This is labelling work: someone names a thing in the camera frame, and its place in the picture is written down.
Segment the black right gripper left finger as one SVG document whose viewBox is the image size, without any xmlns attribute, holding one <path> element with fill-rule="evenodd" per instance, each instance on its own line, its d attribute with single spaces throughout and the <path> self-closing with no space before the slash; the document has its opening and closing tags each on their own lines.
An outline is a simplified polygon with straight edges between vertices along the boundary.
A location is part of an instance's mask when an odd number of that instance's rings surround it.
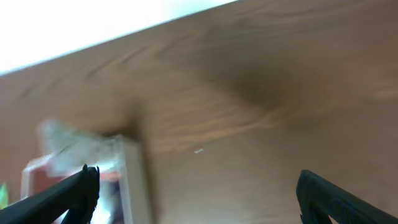
<svg viewBox="0 0 398 224">
<path fill-rule="evenodd" d="M 84 165 L 82 170 L 43 192 L 1 210 L 2 224 L 50 224 L 65 215 L 62 223 L 86 224 L 100 197 L 100 169 Z"/>
</svg>

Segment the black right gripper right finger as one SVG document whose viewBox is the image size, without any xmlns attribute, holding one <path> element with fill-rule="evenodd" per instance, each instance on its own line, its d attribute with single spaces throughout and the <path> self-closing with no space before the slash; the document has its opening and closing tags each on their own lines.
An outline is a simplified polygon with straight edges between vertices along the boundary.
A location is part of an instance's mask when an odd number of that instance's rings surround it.
<svg viewBox="0 0 398 224">
<path fill-rule="evenodd" d="M 361 200 L 310 170 L 302 170 L 296 195 L 303 224 L 397 224 L 397 218 Z"/>
</svg>

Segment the clear pump bottle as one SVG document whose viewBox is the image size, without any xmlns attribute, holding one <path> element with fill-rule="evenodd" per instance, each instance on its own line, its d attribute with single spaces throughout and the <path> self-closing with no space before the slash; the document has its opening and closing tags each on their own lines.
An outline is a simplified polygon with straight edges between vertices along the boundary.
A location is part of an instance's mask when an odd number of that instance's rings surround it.
<svg viewBox="0 0 398 224">
<path fill-rule="evenodd" d="M 49 177 L 64 179 L 80 171 L 85 164 L 99 167 L 99 200 L 91 222 L 124 223 L 115 140 L 56 120 L 44 121 L 39 126 L 39 134 L 42 153 L 50 156 L 46 168 Z"/>
</svg>

